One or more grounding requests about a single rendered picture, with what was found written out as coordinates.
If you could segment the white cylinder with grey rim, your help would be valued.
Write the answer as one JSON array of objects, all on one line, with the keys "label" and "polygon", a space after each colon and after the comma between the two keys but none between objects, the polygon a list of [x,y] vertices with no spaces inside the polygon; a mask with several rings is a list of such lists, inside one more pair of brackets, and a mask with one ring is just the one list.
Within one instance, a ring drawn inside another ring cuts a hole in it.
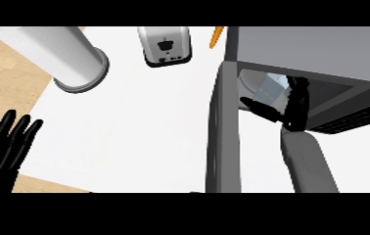
[{"label": "white cylinder with grey rim", "polygon": [[0,40],[51,75],[67,93],[86,92],[103,81],[108,58],[76,26],[0,26]]}]

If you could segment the grey microwave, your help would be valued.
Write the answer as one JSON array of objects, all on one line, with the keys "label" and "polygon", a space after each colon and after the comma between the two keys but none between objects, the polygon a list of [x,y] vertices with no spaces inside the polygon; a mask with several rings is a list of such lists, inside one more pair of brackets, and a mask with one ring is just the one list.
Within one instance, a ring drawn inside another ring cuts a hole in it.
[{"label": "grey microwave", "polygon": [[307,130],[370,125],[370,27],[231,26],[223,60],[307,79]]}]

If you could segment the grey microwave door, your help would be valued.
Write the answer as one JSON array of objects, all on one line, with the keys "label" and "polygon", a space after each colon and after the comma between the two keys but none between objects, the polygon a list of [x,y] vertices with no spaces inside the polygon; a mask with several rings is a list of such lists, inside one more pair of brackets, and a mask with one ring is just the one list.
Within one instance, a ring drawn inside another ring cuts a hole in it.
[{"label": "grey microwave door", "polygon": [[237,65],[221,63],[209,101],[206,193],[240,193]]}]

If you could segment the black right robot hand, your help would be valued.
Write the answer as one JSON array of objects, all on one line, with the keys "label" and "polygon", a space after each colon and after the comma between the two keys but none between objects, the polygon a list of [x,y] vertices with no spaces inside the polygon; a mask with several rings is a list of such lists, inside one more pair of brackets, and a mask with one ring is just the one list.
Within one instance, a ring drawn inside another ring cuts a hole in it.
[{"label": "black right robot hand", "polygon": [[249,99],[240,98],[240,102],[246,105],[250,112],[266,120],[282,123],[282,127],[290,131],[303,131],[307,121],[309,111],[309,82],[305,77],[287,77],[290,92],[287,96],[287,105],[284,114],[281,114],[272,106]]}]

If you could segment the silver toaster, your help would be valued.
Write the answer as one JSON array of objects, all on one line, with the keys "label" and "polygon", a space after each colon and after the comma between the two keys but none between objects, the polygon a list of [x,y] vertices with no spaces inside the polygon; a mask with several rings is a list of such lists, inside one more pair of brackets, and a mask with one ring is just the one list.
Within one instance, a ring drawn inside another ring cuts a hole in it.
[{"label": "silver toaster", "polygon": [[139,26],[138,39],[150,68],[185,64],[191,58],[190,34],[185,26]]}]

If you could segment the orange stick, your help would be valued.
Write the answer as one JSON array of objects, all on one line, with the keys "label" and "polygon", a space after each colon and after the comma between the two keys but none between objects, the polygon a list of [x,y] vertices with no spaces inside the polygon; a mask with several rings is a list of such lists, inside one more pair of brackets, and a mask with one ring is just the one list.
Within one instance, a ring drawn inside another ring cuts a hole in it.
[{"label": "orange stick", "polygon": [[213,33],[212,33],[212,36],[210,36],[210,41],[209,41],[209,48],[210,49],[216,45],[222,30],[223,30],[223,26],[215,26]]}]

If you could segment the glass microwave turntable plate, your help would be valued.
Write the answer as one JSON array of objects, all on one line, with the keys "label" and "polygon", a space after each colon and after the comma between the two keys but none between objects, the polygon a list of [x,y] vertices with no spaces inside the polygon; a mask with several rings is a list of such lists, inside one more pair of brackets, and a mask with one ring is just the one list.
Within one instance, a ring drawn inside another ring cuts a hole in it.
[{"label": "glass microwave turntable plate", "polygon": [[285,76],[271,72],[241,69],[238,78],[251,92],[251,99],[272,106],[277,110],[282,110],[290,92]]}]

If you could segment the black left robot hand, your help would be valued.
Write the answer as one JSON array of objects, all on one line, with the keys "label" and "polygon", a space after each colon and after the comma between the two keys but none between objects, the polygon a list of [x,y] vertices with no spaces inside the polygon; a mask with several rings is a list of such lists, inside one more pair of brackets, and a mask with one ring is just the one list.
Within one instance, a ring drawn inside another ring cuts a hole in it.
[{"label": "black left robot hand", "polygon": [[0,120],[0,194],[13,191],[19,168],[26,158],[42,120],[30,122],[23,115],[16,121],[16,111],[8,110]]}]

